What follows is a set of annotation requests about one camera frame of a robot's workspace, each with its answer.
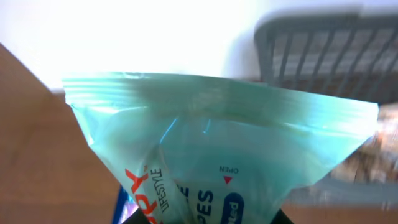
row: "pack of wet wipes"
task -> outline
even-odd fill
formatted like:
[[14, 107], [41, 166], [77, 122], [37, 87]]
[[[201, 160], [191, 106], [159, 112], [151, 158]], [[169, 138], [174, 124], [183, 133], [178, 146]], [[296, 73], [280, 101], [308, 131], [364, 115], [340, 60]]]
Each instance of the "pack of wet wipes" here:
[[377, 104], [225, 78], [75, 73], [89, 147], [151, 223], [270, 223], [374, 134]]

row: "brown wooden surface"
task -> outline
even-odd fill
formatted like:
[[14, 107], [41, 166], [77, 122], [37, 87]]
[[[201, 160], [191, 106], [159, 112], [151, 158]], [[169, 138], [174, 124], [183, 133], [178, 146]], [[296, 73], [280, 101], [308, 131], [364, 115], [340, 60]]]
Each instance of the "brown wooden surface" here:
[[[1, 45], [0, 76], [0, 224], [111, 223], [119, 185], [86, 146], [62, 96]], [[296, 224], [398, 222], [398, 211], [379, 208], [284, 211]]]

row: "sealed package edge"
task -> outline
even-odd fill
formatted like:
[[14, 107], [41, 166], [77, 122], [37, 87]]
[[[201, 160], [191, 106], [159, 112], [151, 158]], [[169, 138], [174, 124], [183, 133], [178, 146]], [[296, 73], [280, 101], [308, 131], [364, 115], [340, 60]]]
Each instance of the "sealed package edge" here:
[[270, 223], [374, 134], [377, 104], [225, 78], [76, 73], [88, 145], [151, 223]]

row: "plastic packet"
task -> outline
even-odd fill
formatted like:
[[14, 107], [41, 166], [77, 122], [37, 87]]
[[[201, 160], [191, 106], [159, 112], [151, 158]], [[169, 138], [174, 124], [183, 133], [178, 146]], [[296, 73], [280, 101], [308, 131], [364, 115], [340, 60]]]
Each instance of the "plastic packet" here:
[[151, 223], [269, 223], [374, 134], [377, 104], [224, 78], [64, 79], [88, 145]]

